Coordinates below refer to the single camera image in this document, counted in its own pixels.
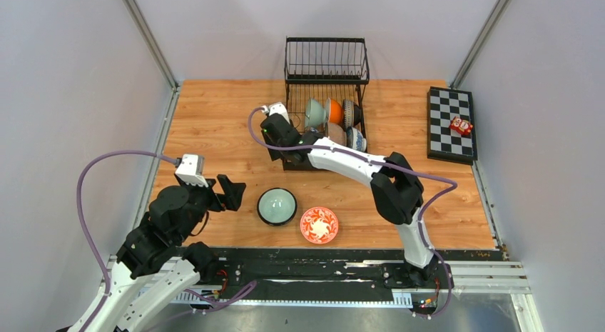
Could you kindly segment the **white orange bowl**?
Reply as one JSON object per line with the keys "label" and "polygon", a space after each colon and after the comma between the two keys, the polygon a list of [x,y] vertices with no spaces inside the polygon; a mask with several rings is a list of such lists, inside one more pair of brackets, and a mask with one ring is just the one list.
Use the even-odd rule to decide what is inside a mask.
{"label": "white orange bowl", "polygon": [[341,125],[344,119],[342,105],[335,99],[327,98],[325,101],[325,113],[327,122]]}

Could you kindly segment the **blue floral bowl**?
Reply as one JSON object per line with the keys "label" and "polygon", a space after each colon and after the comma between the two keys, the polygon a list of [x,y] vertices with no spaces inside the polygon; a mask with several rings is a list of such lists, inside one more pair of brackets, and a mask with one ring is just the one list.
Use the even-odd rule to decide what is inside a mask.
{"label": "blue floral bowl", "polygon": [[355,127],[348,127],[346,130],[347,147],[356,151],[366,152],[367,140],[362,132]]}

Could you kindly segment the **black wire dish rack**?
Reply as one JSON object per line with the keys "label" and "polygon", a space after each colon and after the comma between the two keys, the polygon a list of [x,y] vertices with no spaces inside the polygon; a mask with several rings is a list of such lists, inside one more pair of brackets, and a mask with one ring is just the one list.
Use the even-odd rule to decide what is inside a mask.
{"label": "black wire dish rack", "polygon": [[367,140],[363,99],[370,67],[364,38],[289,36],[285,40],[284,77],[290,123],[301,134],[306,129],[308,99],[316,99],[324,108],[327,98],[341,105],[349,99],[362,110],[361,123],[355,128]]}

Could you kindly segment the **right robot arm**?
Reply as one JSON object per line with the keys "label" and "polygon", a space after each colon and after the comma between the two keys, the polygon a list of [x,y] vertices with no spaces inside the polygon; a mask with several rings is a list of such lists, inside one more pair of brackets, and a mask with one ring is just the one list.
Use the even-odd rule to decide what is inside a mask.
{"label": "right robot arm", "polygon": [[423,242],[418,223],[423,187],[417,176],[408,173],[407,164],[396,163],[404,160],[402,155],[394,153],[389,159],[339,145],[315,132],[300,134],[283,115],[265,107],[260,111],[265,114],[260,124],[264,146],[293,164],[338,173],[370,188],[377,212],[395,225],[403,242],[410,283],[422,288],[435,279],[433,253]]}

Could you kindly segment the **black cream patterned bowl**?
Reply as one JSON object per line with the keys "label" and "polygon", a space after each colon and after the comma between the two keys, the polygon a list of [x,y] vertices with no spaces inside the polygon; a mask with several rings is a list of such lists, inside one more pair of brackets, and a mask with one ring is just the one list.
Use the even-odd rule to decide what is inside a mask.
{"label": "black cream patterned bowl", "polygon": [[355,127],[361,123],[362,120],[362,110],[361,108],[352,100],[344,99],[342,101],[343,108],[343,121],[342,126],[344,130]]}

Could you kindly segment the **brown cream glazed bowl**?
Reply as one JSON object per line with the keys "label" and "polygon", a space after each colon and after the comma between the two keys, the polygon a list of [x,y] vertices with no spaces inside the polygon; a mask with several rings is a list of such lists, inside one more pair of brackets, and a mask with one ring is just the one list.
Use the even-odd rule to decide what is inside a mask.
{"label": "brown cream glazed bowl", "polygon": [[338,124],[327,122],[325,127],[325,136],[341,146],[347,145],[347,134],[345,130]]}

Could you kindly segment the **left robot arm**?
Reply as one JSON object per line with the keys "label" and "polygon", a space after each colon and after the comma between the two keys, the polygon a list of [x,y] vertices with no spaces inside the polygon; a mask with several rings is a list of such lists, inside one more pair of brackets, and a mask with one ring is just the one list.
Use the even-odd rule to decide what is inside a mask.
{"label": "left robot arm", "polygon": [[209,284],[221,273],[218,255],[202,242],[185,248],[167,274],[145,293],[164,264],[176,256],[193,229],[210,213],[237,211],[245,183],[219,174],[215,180],[187,183],[160,191],[140,225],[126,236],[116,262],[85,313],[67,331],[140,331],[179,293],[197,282]]}

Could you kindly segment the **pale green bowl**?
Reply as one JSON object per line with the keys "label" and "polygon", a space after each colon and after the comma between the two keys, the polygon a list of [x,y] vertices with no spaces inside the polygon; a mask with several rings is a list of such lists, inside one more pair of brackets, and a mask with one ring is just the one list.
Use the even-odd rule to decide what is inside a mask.
{"label": "pale green bowl", "polygon": [[305,107],[305,128],[318,128],[327,123],[324,106],[316,99],[308,99]]}

